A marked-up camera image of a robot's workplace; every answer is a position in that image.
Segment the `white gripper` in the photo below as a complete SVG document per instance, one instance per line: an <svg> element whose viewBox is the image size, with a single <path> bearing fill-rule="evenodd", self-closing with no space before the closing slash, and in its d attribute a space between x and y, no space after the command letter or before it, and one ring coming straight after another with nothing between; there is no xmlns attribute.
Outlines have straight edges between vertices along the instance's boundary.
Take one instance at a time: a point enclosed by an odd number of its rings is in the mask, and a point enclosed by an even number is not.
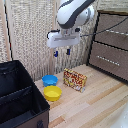
<svg viewBox="0 0 128 128"><path fill-rule="evenodd" d="M80 29L72 28L51 30L47 34L47 38L47 46L49 48L70 46L66 52L67 55L70 55L71 46L76 45L80 42ZM58 51L56 49L54 49L54 57L58 57Z"/></svg>

